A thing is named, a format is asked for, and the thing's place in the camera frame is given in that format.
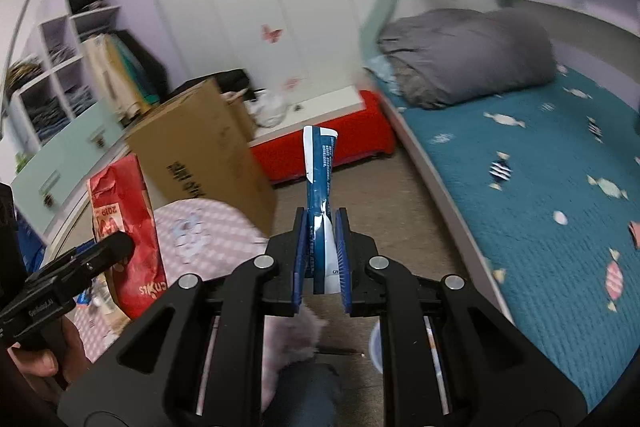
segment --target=white dot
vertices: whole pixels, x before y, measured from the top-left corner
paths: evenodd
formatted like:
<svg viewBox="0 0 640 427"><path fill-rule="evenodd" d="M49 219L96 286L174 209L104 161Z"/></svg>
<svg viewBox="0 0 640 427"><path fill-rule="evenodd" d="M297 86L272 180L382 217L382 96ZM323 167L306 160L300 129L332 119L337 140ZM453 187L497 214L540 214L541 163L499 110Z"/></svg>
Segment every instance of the white dot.
<svg viewBox="0 0 640 427"><path fill-rule="evenodd" d="M558 225L566 225L568 223L566 216L560 212L560 210L554 212L554 221L558 223Z"/></svg>

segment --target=white plastic bag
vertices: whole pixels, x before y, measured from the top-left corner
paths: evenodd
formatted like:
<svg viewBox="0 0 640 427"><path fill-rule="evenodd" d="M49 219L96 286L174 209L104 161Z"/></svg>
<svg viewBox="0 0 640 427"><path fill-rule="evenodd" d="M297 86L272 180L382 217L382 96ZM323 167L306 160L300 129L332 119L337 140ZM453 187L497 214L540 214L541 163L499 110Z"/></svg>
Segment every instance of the white plastic bag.
<svg viewBox="0 0 640 427"><path fill-rule="evenodd" d="M275 127L287 114L287 102L269 89L255 91L257 100L245 100L247 112L260 127Z"/></svg>

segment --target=pink checkered tablecloth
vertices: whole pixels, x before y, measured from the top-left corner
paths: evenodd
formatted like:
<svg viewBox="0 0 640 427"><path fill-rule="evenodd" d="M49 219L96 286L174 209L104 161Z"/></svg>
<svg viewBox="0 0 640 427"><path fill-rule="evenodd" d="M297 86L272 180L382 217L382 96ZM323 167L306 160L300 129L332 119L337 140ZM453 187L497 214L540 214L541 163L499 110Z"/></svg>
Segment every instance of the pink checkered tablecloth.
<svg viewBox="0 0 640 427"><path fill-rule="evenodd" d="M185 273L203 280L228 275L239 264L264 253L267 239L244 215L219 201L175 201L154 212L162 263L169 285ZM77 307L78 327L92 361L115 340L99 309ZM262 406L275 391L278 372L289 363L312 357L322 321L304 305L293 318L267 317L262 352Z"/></svg>

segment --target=person's leg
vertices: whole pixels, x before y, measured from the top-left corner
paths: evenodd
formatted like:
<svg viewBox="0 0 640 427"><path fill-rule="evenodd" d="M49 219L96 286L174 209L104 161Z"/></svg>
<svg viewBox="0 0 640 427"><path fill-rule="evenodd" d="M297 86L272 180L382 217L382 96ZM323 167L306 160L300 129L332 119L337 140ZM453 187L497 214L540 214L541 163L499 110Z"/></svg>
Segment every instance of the person's leg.
<svg viewBox="0 0 640 427"><path fill-rule="evenodd" d="M333 367L311 361L285 367L264 427L333 427L340 400L340 378Z"/></svg>

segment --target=cardboard box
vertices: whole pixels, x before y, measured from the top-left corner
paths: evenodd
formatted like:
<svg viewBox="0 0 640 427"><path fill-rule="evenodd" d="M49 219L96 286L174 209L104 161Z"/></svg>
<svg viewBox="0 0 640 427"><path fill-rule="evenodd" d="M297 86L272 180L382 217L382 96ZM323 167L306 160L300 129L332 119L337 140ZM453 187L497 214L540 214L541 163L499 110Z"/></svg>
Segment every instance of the cardboard box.
<svg viewBox="0 0 640 427"><path fill-rule="evenodd" d="M223 201L270 237L275 192L212 80L156 108L125 140L169 202Z"/></svg>
<svg viewBox="0 0 640 427"><path fill-rule="evenodd" d="M229 93L225 93L222 97L226 100L229 110L231 110L231 116L236 120L242 135L247 142L251 142L254 139L256 129L258 129L258 124L255 123L255 120L251 118L246 107L244 107L242 97L245 93L246 89L243 89L240 92L232 93L231 96L228 96Z"/></svg>

